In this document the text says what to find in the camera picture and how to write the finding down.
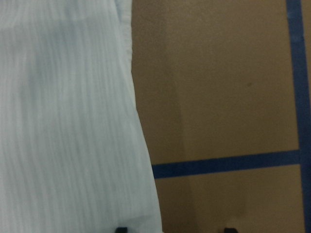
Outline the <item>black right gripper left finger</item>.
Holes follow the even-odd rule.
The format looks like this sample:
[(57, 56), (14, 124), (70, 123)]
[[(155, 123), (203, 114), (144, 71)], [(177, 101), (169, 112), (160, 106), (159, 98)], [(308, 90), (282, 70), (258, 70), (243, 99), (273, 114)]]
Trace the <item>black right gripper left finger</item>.
[(127, 227), (117, 227), (115, 233), (127, 233)]

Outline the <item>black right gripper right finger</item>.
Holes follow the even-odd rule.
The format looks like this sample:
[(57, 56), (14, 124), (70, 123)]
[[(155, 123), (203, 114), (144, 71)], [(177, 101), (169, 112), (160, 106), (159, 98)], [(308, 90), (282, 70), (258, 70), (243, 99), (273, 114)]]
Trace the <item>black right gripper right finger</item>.
[(237, 233), (235, 228), (224, 228), (224, 233)]

